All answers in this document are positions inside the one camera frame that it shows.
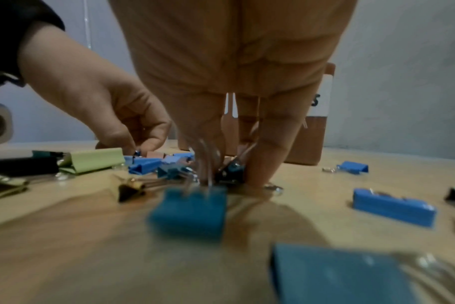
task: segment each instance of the hand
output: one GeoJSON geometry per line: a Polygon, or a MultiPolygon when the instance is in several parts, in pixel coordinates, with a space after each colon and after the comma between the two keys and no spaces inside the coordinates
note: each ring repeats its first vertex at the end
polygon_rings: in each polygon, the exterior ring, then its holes
{"type": "Polygon", "coordinates": [[[139,77],[191,144],[222,156],[225,96],[236,93],[241,144],[257,141],[246,182],[260,187],[286,159],[356,0],[240,3],[110,0],[139,77]]]}
{"type": "Polygon", "coordinates": [[[33,25],[18,50],[25,81],[45,100],[86,124],[97,148],[143,155],[165,142],[171,122],[142,82],[45,23],[33,25]]]}

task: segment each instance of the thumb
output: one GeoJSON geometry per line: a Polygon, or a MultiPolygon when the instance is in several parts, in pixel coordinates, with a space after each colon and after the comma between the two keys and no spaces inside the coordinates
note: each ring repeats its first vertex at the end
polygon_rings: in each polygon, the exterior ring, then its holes
{"type": "Polygon", "coordinates": [[[133,155],[136,144],[129,129],[117,118],[110,102],[91,102],[81,121],[99,139],[96,148],[122,148],[124,155],[133,155]]]}

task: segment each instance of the black sleeve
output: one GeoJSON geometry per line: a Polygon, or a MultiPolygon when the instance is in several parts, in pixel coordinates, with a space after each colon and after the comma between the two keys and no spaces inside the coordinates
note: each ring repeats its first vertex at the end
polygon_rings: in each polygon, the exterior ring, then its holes
{"type": "Polygon", "coordinates": [[[18,85],[23,84],[18,67],[18,48],[29,26],[35,21],[50,23],[65,30],[63,21],[41,0],[0,0],[0,82],[9,80],[18,85]],[[19,81],[6,79],[5,74],[19,81]]]}

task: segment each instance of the wooden table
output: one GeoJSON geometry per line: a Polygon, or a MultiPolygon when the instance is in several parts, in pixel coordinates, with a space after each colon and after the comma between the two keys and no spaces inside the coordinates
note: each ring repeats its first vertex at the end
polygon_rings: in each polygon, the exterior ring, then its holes
{"type": "MultiPolygon", "coordinates": [[[[90,149],[94,142],[11,144],[0,157],[32,149],[90,149]]],[[[176,151],[168,141],[162,151],[176,151]]],[[[275,303],[268,276],[276,241],[432,252],[455,264],[455,161],[325,149],[317,167],[284,164],[270,201],[233,196],[221,244],[166,239],[145,224],[160,201],[119,205],[107,190],[112,170],[49,181],[0,199],[0,303],[275,303]],[[344,160],[369,174],[324,173],[344,160]],[[349,207],[353,189],[373,188],[427,201],[438,209],[426,229],[349,207]]]]}

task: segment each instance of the table surface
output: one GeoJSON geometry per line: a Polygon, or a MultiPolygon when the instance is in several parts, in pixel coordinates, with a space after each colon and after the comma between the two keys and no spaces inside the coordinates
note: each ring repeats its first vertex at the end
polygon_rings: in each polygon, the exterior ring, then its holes
{"type": "MultiPolygon", "coordinates": [[[[94,145],[7,144],[0,157],[94,145]]],[[[161,151],[176,152],[177,142],[161,151]]],[[[455,160],[325,148],[319,166],[282,165],[272,182],[283,195],[230,198],[221,246],[152,235],[144,219],[162,194],[119,205],[107,191],[112,174],[37,183],[0,199],[0,303],[276,302],[267,274],[275,241],[432,252],[455,264],[455,207],[443,199],[455,187],[455,160]],[[369,174],[321,171],[345,160],[368,164],[369,174]],[[358,187],[434,205],[434,229],[353,210],[358,187]]]]}

